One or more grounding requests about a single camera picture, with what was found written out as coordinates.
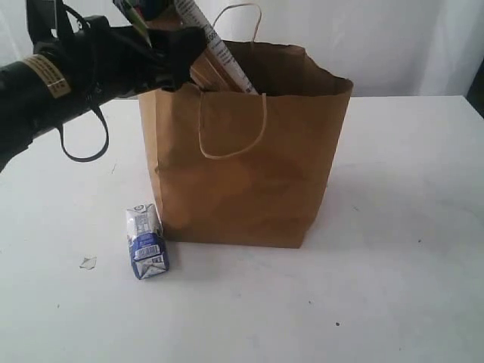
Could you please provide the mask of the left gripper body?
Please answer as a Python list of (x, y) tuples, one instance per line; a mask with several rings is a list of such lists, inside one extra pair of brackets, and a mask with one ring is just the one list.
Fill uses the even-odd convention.
[(155, 30), (148, 21), (168, 1), (115, 1), (128, 26), (106, 17), (83, 17), (64, 1), (26, 2), (33, 55), (26, 59), (54, 99), (131, 97), (178, 87), (177, 35)]

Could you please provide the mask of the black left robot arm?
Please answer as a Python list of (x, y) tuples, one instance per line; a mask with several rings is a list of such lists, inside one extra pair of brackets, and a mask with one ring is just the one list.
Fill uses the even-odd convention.
[(1, 68), (1, 163), (35, 138), (101, 106), (157, 89), (174, 92), (206, 49), (196, 26), (177, 30), (111, 26), (62, 1), (28, 1), (33, 54)]

